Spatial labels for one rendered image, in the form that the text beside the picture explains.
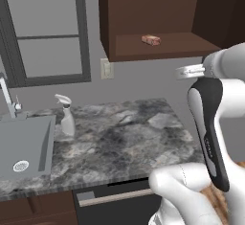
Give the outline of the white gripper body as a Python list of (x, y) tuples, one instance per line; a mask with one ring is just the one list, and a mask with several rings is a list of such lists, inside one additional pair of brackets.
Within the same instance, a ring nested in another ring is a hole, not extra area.
[(203, 77), (205, 68), (202, 64), (195, 64), (177, 68), (175, 70), (175, 76), (177, 79), (191, 79)]

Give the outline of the pink bar soap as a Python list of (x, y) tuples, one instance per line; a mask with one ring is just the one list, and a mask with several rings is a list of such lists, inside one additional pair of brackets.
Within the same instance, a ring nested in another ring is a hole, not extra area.
[(154, 35), (143, 35), (142, 36), (142, 42), (151, 46), (157, 46), (161, 44), (161, 38)]

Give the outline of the brown cabinet door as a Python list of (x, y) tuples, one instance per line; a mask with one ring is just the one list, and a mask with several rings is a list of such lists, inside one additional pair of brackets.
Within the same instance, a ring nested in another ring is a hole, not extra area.
[(235, 0), (223, 47), (228, 48), (242, 42), (245, 42), (245, 0)]

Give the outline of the white spray bottle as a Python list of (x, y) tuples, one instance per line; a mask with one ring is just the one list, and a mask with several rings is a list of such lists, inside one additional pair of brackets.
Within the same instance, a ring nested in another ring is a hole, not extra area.
[(67, 136), (74, 137), (76, 133), (76, 126), (71, 112), (72, 101), (70, 98), (59, 94), (55, 94), (55, 98), (58, 99), (58, 102), (63, 106), (64, 117), (61, 120), (62, 132)]

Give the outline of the grey sink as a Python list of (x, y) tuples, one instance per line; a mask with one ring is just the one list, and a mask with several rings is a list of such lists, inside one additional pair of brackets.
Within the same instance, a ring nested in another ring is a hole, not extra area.
[(56, 116), (0, 122), (0, 181), (51, 173)]

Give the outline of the grey framed window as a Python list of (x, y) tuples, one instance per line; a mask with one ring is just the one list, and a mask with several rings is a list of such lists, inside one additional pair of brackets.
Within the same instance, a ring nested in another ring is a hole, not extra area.
[(0, 0), (8, 86), (91, 80), (85, 0)]

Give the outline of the black dishwasher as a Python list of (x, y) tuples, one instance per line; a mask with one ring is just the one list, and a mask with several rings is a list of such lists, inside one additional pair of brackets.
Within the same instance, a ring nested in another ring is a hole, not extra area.
[(73, 191), (78, 225), (148, 225), (149, 219), (157, 212), (161, 197), (148, 194), (81, 207), (79, 201), (142, 191), (149, 188), (148, 178), (122, 181)]

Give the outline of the grey tap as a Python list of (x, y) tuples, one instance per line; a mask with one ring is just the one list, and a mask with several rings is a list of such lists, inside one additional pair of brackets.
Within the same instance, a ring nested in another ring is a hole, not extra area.
[(0, 72), (0, 85), (10, 112), (10, 118), (12, 120), (26, 120), (27, 114), (22, 112), (22, 104), (19, 101), (13, 102), (11, 99), (11, 94), (6, 84), (5, 75), (2, 72)]

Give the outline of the brown base cupboard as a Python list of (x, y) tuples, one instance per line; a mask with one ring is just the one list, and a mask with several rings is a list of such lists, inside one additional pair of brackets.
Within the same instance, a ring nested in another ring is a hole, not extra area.
[(0, 225), (78, 225), (71, 191), (0, 201)]

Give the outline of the brown open wall cabinet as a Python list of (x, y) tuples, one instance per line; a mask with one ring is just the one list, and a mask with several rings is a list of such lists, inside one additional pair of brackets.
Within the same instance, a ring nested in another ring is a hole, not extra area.
[[(206, 56), (223, 47), (235, 0), (99, 0), (100, 41), (111, 62)], [(161, 44), (142, 42), (143, 35)]]

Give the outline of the beige wall outlet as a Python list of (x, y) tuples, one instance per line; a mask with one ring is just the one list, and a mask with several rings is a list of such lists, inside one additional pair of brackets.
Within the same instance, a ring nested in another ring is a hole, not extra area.
[(100, 76), (102, 79), (112, 79), (114, 77), (114, 64), (107, 58), (100, 60)]

